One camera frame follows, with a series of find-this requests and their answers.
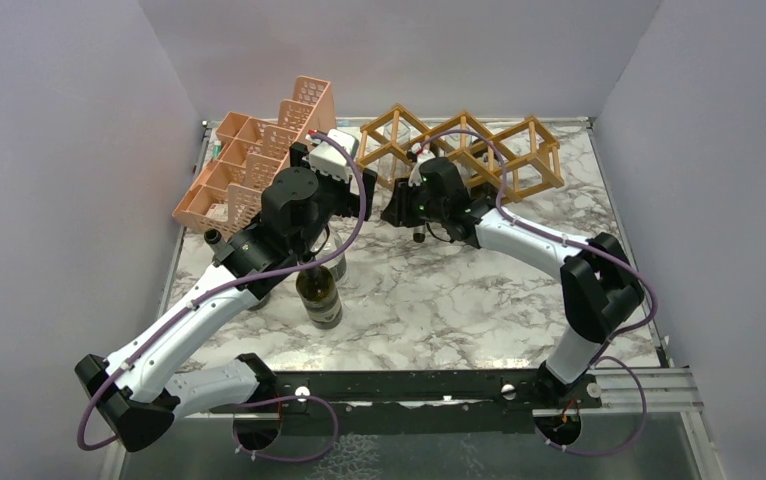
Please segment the clear square glass bottle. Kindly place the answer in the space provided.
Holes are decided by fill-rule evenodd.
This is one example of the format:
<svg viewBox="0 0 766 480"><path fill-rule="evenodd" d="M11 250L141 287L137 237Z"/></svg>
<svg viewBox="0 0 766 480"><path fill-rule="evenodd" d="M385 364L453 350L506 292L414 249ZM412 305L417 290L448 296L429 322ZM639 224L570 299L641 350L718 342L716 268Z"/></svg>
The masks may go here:
<svg viewBox="0 0 766 480"><path fill-rule="evenodd" d="M411 126L403 119L397 122L388 121L381 130L384 138L393 145L403 145L412 137ZM402 162L398 157L387 153L380 160L382 172L387 173L390 178L402 177L409 170L408 165Z"/></svg>

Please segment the green bottle white label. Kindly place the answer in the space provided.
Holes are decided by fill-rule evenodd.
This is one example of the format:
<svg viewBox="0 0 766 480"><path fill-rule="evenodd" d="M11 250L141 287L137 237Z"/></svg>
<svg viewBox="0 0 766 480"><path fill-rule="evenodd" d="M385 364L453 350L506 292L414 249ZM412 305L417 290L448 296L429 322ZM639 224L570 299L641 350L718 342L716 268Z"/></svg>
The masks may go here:
<svg viewBox="0 0 766 480"><path fill-rule="evenodd" d="M295 288L316 328L333 329L341 322L342 302L335 279L328 268L317 266L300 271Z"/></svg>

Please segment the wooden wine rack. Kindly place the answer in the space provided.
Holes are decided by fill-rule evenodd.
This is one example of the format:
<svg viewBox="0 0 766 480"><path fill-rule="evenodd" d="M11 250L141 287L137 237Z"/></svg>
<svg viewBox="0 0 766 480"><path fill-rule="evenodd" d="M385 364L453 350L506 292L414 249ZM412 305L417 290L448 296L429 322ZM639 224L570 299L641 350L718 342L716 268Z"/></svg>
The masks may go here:
<svg viewBox="0 0 766 480"><path fill-rule="evenodd" d="M389 143L381 133L388 121L405 120L412 137L403 145ZM392 191L394 183L409 176L416 150L427 148L435 155L453 161L460 172L459 159L470 155L486 164L486 182L469 187L489 190L507 182L502 202L520 202L527 197L565 185L559 155L560 142L535 116L506 127L491 127L470 112L460 113L432 126L401 104L360 128L357 163L377 172L378 184ZM390 178L383 173L380 160L387 153L408 165L407 174Z"/></svg>

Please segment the green Primitivo wine bottle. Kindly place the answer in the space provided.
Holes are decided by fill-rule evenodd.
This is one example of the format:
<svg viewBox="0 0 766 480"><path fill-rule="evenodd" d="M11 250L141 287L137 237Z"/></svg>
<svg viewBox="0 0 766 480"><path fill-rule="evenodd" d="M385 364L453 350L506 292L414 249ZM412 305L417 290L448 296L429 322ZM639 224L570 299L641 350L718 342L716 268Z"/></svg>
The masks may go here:
<svg viewBox="0 0 766 480"><path fill-rule="evenodd" d="M424 243L426 240L426 229L424 226L414 227L412 229L412 240L415 243Z"/></svg>

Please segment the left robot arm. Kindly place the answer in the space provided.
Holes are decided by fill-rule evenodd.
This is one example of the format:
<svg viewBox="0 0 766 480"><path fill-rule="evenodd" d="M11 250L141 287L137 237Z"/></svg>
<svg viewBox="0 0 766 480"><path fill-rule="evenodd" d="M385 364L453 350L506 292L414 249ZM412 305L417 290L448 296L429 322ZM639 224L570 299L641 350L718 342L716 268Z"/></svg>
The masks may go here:
<svg viewBox="0 0 766 480"><path fill-rule="evenodd" d="M263 191L253 220L229 237L205 233L214 256L195 285L135 339L105 356L89 354L75 368L89 402L77 443L98 414L111 438L130 452L142 450L173 423L229 404L249 410L273 400L271 370L254 354L211 369L182 372L182 364L240 313L259 305L288 276L322 265L313 246L333 216L358 223L370 215L376 175L360 169L355 137L315 132L296 143L291 165Z"/></svg>

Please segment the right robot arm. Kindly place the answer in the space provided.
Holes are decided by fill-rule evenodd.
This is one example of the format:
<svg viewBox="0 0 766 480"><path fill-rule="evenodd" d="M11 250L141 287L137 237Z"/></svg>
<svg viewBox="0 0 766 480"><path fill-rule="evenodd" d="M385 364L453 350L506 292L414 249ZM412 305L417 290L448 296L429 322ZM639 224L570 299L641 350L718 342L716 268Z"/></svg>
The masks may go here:
<svg viewBox="0 0 766 480"><path fill-rule="evenodd" d="M427 159L396 180L381 218L414 229L437 223L454 242L508 255L560 283L568 326L535 383L538 398L551 407L575 395L597 352L644 299L616 237L568 236L498 207L489 195L473 196L445 157Z"/></svg>

